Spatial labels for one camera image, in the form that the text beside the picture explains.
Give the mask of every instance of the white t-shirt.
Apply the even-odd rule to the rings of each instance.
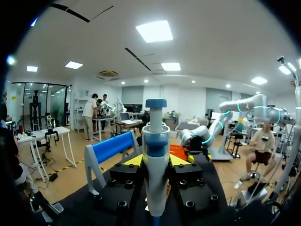
[[[94,113],[94,108],[97,108],[96,100],[94,98],[91,98],[86,102],[82,116],[92,118]]]
[[[262,136],[269,137],[267,141],[262,140]],[[259,152],[269,152],[272,153],[271,149],[275,149],[275,138],[272,131],[269,131],[268,133],[264,133],[261,130],[257,131],[252,139],[251,143],[257,142],[255,149]]]

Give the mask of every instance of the blue light ring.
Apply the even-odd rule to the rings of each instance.
[[[221,126],[222,126],[222,129],[224,128],[224,126],[222,125],[222,123],[220,121],[217,121]]]
[[[230,111],[224,112],[224,113],[222,113],[222,114],[223,114],[223,115],[226,115],[226,114],[228,114],[228,113],[230,113]]]
[[[206,144],[206,143],[208,143],[210,139],[211,139],[211,136],[209,137],[209,139],[208,139],[208,140],[205,140],[205,141],[203,141],[203,142],[202,142],[202,144]]]
[[[239,103],[237,103],[237,109],[239,110],[239,112],[242,112],[240,107],[239,107]]]
[[[279,117],[278,117],[278,121],[276,122],[276,124],[278,124],[280,122],[280,119],[281,119],[281,112],[278,110],[279,112]]]

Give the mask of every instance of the shorts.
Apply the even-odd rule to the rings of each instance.
[[[256,159],[252,161],[252,163],[263,163],[265,166],[269,164],[269,159],[271,158],[272,154],[269,152],[259,152],[255,150]]]

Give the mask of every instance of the person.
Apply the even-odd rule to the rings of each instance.
[[[270,123],[264,123],[263,128],[253,135],[250,146],[255,147],[255,151],[246,159],[246,174],[241,177],[241,181],[250,179],[252,163],[269,165],[262,177],[268,175],[275,167],[276,161],[272,156],[272,151],[275,149],[275,138],[270,128]]]
[[[103,101],[106,102],[107,104],[109,104],[109,102],[107,101],[107,97],[108,97],[108,95],[104,94],[104,95],[103,95]],[[106,113],[107,106],[104,106],[103,108],[104,108],[103,114],[105,114],[105,113]],[[105,128],[105,122],[106,122],[106,121],[102,121],[102,122],[101,122],[102,130],[104,130],[104,128]]]
[[[39,190],[30,175],[27,166],[20,162],[18,159],[19,150],[16,145],[16,140],[13,133],[5,126],[5,120],[7,116],[7,108],[5,104],[0,104],[0,137],[1,137],[1,151],[4,152],[5,160],[7,163],[8,171],[15,180],[15,185],[21,185],[25,182],[31,189],[31,195],[33,196]]]
[[[94,93],[92,98],[89,99],[84,107],[83,111],[83,120],[84,120],[84,131],[87,141],[96,141],[93,138],[93,123],[92,118],[97,117],[97,103],[96,100],[98,99],[98,95]]]
[[[96,105],[97,105],[97,117],[100,116],[100,104],[102,103],[102,99],[98,99],[97,102],[96,102]],[[97,127],[97,130],[99,130],[98,128],[98,123],[96,123],[95,120],[93,120],[93,131],[95,132],[96,131],[96,127]]]

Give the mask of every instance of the white desk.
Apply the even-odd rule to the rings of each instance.
[[[60,126],[60,127],[54,128],[53,131],[57,131],[58,135],[61,135],[61,139],[62,139],[62,143],[63,143],[63,148],[64,148],[66,160],[68,160],[76,168],[76,163],[75,163],[75,160],[74,160],[73,151],[72,151],[71,142],[70,142],[70,130],[67,129],[67,128],[65,128],[65,127]],[[30,145],[31,145],[31,149],[32,149],[32,155],[33,155],[33,158],[35,160],[35,163],[38,164],[38,161],[35,159],[36,156],[35,156],[34,149],[33,149],[33,144],[32,144],[33,142],[35,143],[36,150],[37,150],[37,153],[38,153],[38,157],[39,157],[39,160],[41,162],[41,166],[43,168],[44,174],[45,174],[46,178],[49,180],[48,174],[46,173],[44,165],[42,164],[42,159],[40,157],[39,149],[38,149],[38,144],[37,144],[37,141],[45,139],[45,133],[46,132],[47,132],[46,129],[34,131],[34,132],[32,132],[32,135],[30,137],[22,138],[22,139],[18,140],[18,142],[20,142],[20,143],[31,142]],[[67,157],[67,153],[66,153],[66,149],[65,149],[65,143],[64,143],[64,139],[63,139],[63,135],[64,134],[68,134],[69,147],[70,147],[70,152],[71,152],[72,160],[70,160]],[[49,138],[51,136],[54,137],[55,134],[48,135],[47,138]]]
[[[27,137],[27,138],[22,138],[20,140],[17,140],[17,144],[18,144],[18,147],[23,146],[23,145],[30,145],[30,148],[32,150],[32,156],[33,156],[33,160],[34,160],[34,165],[37,166],[38,172],[39,172],[39,174],[40,174],[43,182],[46,182],[46,180],[44,178],[44,175],[43,175],[43,172],[41,170],[41,167],[39,165],[39,162],[38,162],[35,150],[33,148],[32,137]]]
[[[93,135],[98,133],[98,137],[93,137],[93,138],[95,138],[96,140],[99,140],[99,141],[102,140],[102,132],[101,132],[102,131],[102,126],[101,126],[101,121],[106,121],[106,120],[109,121],[109,128],[106,129],[106,130],[109,131],[109,132],[111,132],[111,123],[110,123],[110,121],[113,120],[113,119],[114,119],[113,117],[112,118],[92,118],[92,120],[94,120],[94,121],[96,121],[96,123],[98,123],[98,131],[96,130],[95,132],[93,132]]]

